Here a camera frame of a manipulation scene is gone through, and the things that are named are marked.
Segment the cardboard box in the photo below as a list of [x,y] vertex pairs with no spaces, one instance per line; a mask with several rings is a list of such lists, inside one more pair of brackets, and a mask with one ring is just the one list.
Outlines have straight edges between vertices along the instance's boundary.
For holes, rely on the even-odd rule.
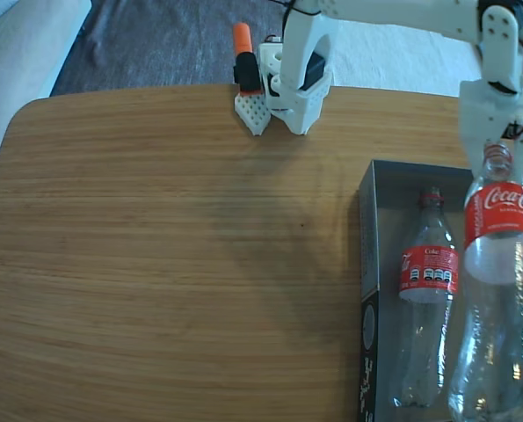
[[463,245],[468,170],[373,161],[360,184],[361,349],[359,422],[446,422],[447,391],[461,346],[462,288],[454,299],[447,334],[445,385],[429,409],[397,409],[389,400],[399,351],[398,280],[404,240],[418,218],[419,190],[438,186],[456,244]]

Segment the robotic arm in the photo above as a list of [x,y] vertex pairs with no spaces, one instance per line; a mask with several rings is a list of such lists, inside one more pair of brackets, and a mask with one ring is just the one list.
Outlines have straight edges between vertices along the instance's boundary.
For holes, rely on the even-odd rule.
[[[523,0],[293,1],[283,42],[259,47],[264,93],[258,99],[295,134],[308,132],[329,92],[337,19],[403,25],[482,45],[482,79],[461,83],[461,141],[477,176],[485,144],[514,140],[514,176],[523,179]],[[246,120],[237,99],[236,110]]]

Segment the white 3d-printed part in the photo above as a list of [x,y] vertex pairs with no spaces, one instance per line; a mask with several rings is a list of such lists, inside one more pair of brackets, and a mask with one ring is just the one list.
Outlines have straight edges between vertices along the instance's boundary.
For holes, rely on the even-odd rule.
[[271,114],[265,104],[265,96],[263,94],[250,96],[237,94],[236,99],[234,99],[234,108],[237,115],[245,123],[245,126],[255,136],[263,134],[271,120]]

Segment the wood grain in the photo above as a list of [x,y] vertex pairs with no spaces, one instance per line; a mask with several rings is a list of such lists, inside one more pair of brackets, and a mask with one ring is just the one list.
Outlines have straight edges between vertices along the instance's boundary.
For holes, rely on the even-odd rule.
[[0,155],[0,421],[354,421],[356,192],[465,166],[456,100],[333,89],[253,138],[228,86],[51,98]]

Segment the plastic bottle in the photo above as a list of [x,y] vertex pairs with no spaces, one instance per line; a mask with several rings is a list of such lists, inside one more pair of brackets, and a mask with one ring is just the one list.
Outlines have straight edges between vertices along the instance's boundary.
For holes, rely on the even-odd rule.
[[523,181],[504,145],[484,157],[465,205],[467,314],[449,408],[455,422],[523,422]]
[[443,388],[447,322],[458,285],[458,254],[439,188],[422,191],[417,233],[402,259],[396,407],[429,407]]

